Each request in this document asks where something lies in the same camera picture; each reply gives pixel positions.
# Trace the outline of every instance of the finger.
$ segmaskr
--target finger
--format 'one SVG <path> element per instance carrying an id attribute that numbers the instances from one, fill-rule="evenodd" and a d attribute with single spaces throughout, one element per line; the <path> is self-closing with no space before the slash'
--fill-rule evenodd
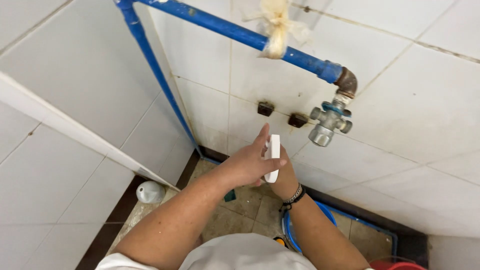
<path id="1" fill-rule="evenodd" d="M 268 138 L 268 130 L 269 129 L 270 129 L 270 126 L 268 125 L 268 123 L 265 123 L 265 125 L 260 130 L 260 133 L 255 138 L 255 140 L 253 141 L 253 145 L 255 145 L 256 147 L 263 148 L 264 145 L 265 145 L 265 141 Z"/>
<path id="2" fill-rule="evenodd" d="M 264 174 L 267 174 L 269 172 L 273 172 L 273 171 L 276 171 L 276 170 L 279 170 L 280 168 L 282 168 L 285 164 L 287 163 L 287 160 L 285 159 L 267 159 L 267 160 L 263 160 L 262 161 L 262 164 L 265 168 L 265 171 L 266 173 Z"/>

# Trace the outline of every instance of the pipe elbow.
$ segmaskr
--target pipe elbow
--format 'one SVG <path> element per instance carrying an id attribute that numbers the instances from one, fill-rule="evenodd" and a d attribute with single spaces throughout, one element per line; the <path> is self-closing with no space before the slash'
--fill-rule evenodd
<path id="1" fill-rule="evenodd" d="M 342 74 L 333 84 L 338 86 L 336 91 L 337 94 L 349 98 L 355 98 L 355 93 L 357 92 L 357 78 L 352 71 L 348 70 L 348 68 L 342 68 Z"/>

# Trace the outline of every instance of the plastic bag wrap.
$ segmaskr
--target plastic bag wrap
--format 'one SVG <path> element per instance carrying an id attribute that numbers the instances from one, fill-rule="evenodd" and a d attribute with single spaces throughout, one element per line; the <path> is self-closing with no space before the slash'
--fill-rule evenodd
<path id="1" fill-rule="evenodd" d="M 288 18 L 291 0 L 260 0 L 260 11 L 244 16 L 243 21 L 258 20 L 257 31 L 269 37 L 259 57 L 282 59 L 287 50 L 288 33 L 301 44 L 310 41 L 310 29 L 304 23 Z"/>

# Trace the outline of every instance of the tiled floor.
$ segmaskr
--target tiled floor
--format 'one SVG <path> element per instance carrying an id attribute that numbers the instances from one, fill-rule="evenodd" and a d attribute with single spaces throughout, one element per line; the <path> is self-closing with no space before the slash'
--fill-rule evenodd
<path id="1" fill-rule="evenodd" d="M 216 165 L 213 163 L 200 160 L 189 183 L 215 167 Z M 167 191 L 162 203 L 175 194 L 175 191 Z M 222 201 L 215 209 L 202 232 L 205 242 L 231 233 L 258 233 L 270 238 L 276 236 L 284 238 L 280 225 L 281 213 L 278 211 L 282 202 L 267 184 L 260 187 L 239 187 L 235 189 L 235 194 L 236 200 Z M 148 205 L 138 202 L 110 251 L 139 220 L 160 204 Z M 367 261 L 391 255 L 392 238 L 390 236 L 342 215 L 336 213 L 333 215 L 339 230 L 360 250 Z"/>

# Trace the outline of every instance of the white plastic container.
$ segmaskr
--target white plastic container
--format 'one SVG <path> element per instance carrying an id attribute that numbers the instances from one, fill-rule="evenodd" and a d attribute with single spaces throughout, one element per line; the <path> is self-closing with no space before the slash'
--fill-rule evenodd
<path id="1" fill-rule="evenodd" d="M 137 198 L 143 203 L 160 203 L 165 197 L 165 189 L 155 181 L 141 183 L 137 188 Z"/>
<path id="2" fill-rule="evenodd" d="M 270 141 L 265 143 L 267 151 L 265 152 L 264 159 L 278 159 L 280 158 L 280 135 L 270 135 Z M 265 175 L 265 181 L 269 183 L 275 183 L 278 177 L 278 170 L 267 173 Z"/>

